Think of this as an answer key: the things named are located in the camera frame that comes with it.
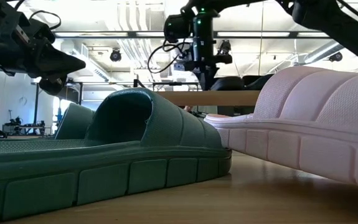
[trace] pink slide sandal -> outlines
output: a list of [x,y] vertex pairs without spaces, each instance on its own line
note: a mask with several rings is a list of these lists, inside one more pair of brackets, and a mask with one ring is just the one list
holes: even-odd
[[227,148],[358,185],[358,73],[287,68],[263,87],[254,114],[205,121]]

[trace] wall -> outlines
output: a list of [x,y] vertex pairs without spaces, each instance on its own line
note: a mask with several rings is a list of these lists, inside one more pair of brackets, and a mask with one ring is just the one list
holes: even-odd
[[[10,120],[11,116],[20,116],[24,124],[34,122],[36,86],[31,85],[31,78],[25,74],[16,74],[15,77],[8,77],[0,72],[0,129],[4,123]],[[41,92],[37,120],[44,120],[46,126],[52,125],[53,118],[53,96]]]

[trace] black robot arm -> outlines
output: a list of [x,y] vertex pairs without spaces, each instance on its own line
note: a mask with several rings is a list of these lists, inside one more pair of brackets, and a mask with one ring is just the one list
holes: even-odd
[[[213,55],[212,19],[228,7],[263,0],[189,0],[180,15],[169,16],[165,38],[170,43],[193,35],[189,60],[175,65],[176,70],[193,71],[203,90],[209,90],[218,68],[216,63],[230,63],[229,55]],[[358,21],[344,13],[336,0],[276,0],[293,20],[308,29],[320,30],[358,56]]]
[[6,0],[0,0],[0,71],[41,77],[40,87],[56,95],[67,75],[85,68],[85,62],[53,48],[55,37],[47,24],[27,19]]

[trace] white ceiling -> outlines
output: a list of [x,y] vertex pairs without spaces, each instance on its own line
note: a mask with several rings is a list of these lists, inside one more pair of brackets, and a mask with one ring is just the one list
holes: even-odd
[[[58,14],[62,19],[62,26],[57,29],[63,31],[113,31],[113,30],[155,30],[162,31],[166,16],[178,14],[186,0],[27,0],[21,10],[29,16],[37,10],[46,10]],[[348,3],[358,10],[358,0],[348,0]],[[145,4],[143,15],[139,12],[142,7],[136,4]],[[130,23],[131,6],[136,10],[136,22]],[[52,25],[56,19],[52,16],[42,15],[35,17]],[[127,24],[120,24],[125,19]],[[239,30],[269,30],[269,31],[293,31],[307,30],[304,27],[296,25],[291,16],[282,10],[275,1],[265,1],[251,4],[250,7],[237,6],[226,9],[221,12],[220,17],[214,20],[214,29],[219,31],[239,31]],[[75,39],[73,43],[76,46],[86,45],[89,48],[91,59],[102,67],[113,78],[114,72],[130,72],[127,79],[133,78],[134,68],[137,68],[134,60],[130,60],[133,55],[122,49],[122,41],[116,39]],[[138,48],[138,41],[131,40],[128,44],[133,48]],[[270,69],[286,60],[294,54],[307,54],[318,49],[320,46],[328,43],[330,40],[323,39],[232,39],[233,64],[220,65],[218,76],[244,76],[244,75],[264,75]],[[151,39],[144,42],[148,49],[155,49],[163,42],[161,39]],[[109,56],[112,48],[121,48],[123,54],[122,61],[111,62]],[[147,52],[141,52],[139,57],[146,59]],[[358,69],[358,58],[352,53],[343,50],[344,60],[341,62],[321,61],[312,64],[312,66],[332,68],[336,70],[354,71]],[[164,67],[171,59],[167,53],[156,54],[155,66]],[[178,78],[188,77],[187,81],[194,80],[190,73],[170,72],[162,76],[153,76],[155,80],[177,80]],[[145,74],[143,81],[150,80],[149,74]]]

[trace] wooden surface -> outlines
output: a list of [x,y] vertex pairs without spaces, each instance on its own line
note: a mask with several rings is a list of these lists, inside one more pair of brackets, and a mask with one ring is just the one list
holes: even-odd
[[260,91],[161,91],[177,106],[255,106]]
[[358,223],[358,187],[237,154],[223,178],[9,223]]

